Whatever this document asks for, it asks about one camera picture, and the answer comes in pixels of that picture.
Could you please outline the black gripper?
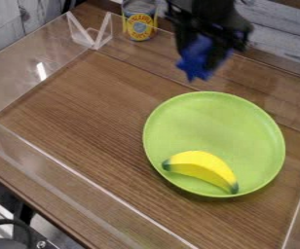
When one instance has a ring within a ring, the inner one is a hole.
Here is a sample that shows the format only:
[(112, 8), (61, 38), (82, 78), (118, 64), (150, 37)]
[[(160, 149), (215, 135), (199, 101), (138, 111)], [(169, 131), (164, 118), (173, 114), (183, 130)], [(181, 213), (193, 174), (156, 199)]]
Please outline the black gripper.
[(236, 9), (236, 0), (167, 0), (167, 3), (167, 19), (175, 26), (179, 53), (199, 35), (209, 37), (209, 70), (216, 71), (233, 50), (247, 50), (255, 29)]

